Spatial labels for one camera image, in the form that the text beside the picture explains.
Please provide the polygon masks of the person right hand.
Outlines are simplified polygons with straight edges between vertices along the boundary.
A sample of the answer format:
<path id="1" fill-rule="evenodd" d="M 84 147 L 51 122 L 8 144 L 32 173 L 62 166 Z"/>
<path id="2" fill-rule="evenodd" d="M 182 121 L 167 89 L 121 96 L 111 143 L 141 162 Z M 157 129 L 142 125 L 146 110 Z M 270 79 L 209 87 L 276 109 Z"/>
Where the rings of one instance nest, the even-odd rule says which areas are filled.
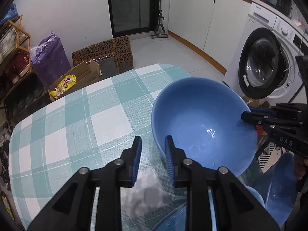
<path id="1" fill-rule="evenodd" d="M 301 180 L 302 177 L 306 174 L 307 167 L 308 167 L 307 160 L 300 157 L 297 154 L 294 154 L 293 173 L 294 173 L 294 176 L 297 180 Z"/>

